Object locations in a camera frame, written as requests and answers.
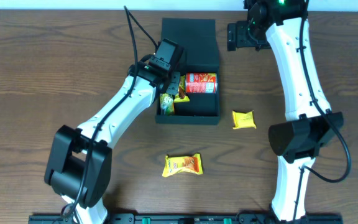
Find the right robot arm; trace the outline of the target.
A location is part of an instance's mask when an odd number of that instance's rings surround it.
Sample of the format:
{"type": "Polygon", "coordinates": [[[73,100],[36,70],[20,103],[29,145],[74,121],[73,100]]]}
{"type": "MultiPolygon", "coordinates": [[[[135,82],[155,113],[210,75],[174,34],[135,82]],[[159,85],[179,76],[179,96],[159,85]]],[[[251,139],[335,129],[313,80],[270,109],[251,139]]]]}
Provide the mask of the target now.
{"type": "Polygon", "coordinates": [[[269,127],[278,158],[277,186],[266,212],[241,212],[236,223],[342,223],[342,216],[305,210],[308,176],[320,149],[339,137],[342,113],[333,112],[314,65],[308,1],[246,0],[247,19],[227,27],[227,48],[271,49],[285,97],[285,122],[269,127]]]}

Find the red chips can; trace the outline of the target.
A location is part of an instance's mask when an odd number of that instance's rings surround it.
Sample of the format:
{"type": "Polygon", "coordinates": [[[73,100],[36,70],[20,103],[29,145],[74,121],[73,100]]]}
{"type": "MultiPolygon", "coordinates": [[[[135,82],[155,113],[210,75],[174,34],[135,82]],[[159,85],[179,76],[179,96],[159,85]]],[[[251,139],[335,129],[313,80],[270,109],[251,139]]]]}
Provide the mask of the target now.
{"type": "Polygon", "coordinates": [[[216,73],[187,73],[185,91],[187,93],[216,93],[218,79],[216,73]]]}

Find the dark green box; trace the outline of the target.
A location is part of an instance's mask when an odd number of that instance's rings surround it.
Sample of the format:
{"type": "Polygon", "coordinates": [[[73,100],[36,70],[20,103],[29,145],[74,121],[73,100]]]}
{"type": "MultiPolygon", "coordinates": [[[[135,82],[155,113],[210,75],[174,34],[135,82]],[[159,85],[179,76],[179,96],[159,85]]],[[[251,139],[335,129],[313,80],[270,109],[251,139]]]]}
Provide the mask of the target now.
{"type": "MultiPolygon", "coordinates": [[[[161,38],[184,47],[177,70],[187,73],[219,73],[219,49],[214,19],[163,18],[161,38]]],[[[174,106],[175,114],[162,115],[157,106],[159,124],[217,125],[220,120],[219,92],[190,93],[190,101],[174,106]]]]}

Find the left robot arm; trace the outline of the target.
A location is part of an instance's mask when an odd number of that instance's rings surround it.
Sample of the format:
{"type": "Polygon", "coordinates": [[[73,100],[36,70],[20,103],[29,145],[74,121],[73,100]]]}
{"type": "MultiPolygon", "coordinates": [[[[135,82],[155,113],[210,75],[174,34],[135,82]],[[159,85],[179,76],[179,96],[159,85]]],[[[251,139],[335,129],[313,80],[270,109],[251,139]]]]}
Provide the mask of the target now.
{"type": "Polygon", "coordinates": [[[161,93],[177,93],[176,67],[182,54],[182,46],[162,39],[154,54],[135,60],[120,90],[102,109],[77,128],[63,125],[55,133],[44,181],[67,205],[54,223],[106,221],[102,196],[111,178],[112,150],[161,93]]]}

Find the yellow brown snack packet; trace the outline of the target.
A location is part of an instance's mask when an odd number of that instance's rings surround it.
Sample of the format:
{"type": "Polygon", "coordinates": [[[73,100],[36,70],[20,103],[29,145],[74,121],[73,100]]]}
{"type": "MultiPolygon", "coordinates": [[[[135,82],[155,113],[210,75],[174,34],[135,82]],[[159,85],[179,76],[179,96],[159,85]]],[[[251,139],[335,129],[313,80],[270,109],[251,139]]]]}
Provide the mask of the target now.
{"type": "Polygon", "coordinates": [[[178,93],[175,95],[174,103],[187,103],[190,101],[185,90],[185,75],[180,77],[180,82],[178,86],[178,93]]]}

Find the green orange snack packet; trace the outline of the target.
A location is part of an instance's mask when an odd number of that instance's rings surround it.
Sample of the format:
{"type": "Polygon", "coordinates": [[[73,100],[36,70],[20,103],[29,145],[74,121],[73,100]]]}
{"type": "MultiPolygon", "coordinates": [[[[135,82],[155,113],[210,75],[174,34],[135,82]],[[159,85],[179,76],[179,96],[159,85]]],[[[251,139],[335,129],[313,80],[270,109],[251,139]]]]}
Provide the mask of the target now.
{"type": "Polygon", "coordinates": [[[175,114],[174,98],[168,93],[160,94],[160,112],[162,115],[171,116],[175,114]]]}

